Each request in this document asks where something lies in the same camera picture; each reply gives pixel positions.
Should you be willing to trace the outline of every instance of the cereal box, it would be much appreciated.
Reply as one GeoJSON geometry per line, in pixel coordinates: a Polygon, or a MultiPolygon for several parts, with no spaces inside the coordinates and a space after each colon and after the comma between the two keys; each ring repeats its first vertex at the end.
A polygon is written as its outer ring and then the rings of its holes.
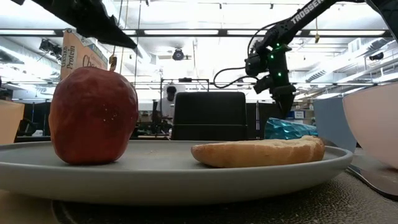
{"type": "Polygon", "coordinates": [[[80,67],[107,70],[108,58],[90,39],[84,38],[73,29],[66,29],[63,33],[61,80],[80,67]]]}

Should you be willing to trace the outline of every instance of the black chair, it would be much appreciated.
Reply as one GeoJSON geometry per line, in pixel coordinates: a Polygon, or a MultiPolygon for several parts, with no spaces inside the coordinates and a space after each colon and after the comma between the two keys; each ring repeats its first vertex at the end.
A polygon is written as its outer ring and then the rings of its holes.
{"type": "Polygon", "coordinates": [[[173,140],[240,141],[248,138],[247,131],[244,93],[177,94],[173,140]]]}

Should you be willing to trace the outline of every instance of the gray plate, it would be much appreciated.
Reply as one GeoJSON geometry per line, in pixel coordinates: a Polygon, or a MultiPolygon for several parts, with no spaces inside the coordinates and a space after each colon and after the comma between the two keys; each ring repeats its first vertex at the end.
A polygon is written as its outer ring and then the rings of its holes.
{"type": "Polygon", "coordinates": [[[323,161],[215,169],[194,160],[205,142],[131,141],[117,162],[70,166],[50,142],[0,146],[0,189],[72,202],[116,205],[204,205],[239,202],[313,187],[345,170],[352,153],[326,147],[323,161]]]}

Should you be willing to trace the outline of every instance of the person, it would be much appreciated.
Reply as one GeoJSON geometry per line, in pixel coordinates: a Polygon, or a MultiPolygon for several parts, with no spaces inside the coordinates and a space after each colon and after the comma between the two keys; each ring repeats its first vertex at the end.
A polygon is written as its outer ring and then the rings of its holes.
{"type": "Polygon", "coordinates": [[[311,118],[311,125],[312,126],[316,126],[317,123],[315,122],[315,117],[311,118]]]}
{"type": "Polygon", "coordinates": [[[174,117],[174,99],[176,92],[177,89],[174,86],[167,87],[167,96],[160,99],[156,107],[156,111],[158,111],[158,117],[171,123],[174,117]]]}

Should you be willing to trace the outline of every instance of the black table surface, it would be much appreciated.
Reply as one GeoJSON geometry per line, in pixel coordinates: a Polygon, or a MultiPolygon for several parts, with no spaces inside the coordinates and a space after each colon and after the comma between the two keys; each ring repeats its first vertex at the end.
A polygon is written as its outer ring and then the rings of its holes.
{"type": "Polygon", "coordinates": [[[387,224],[398,203],[347,173],[319,186],[252,202],[201,207],[122,207],[53,202],[61,224],[387,224]]]}

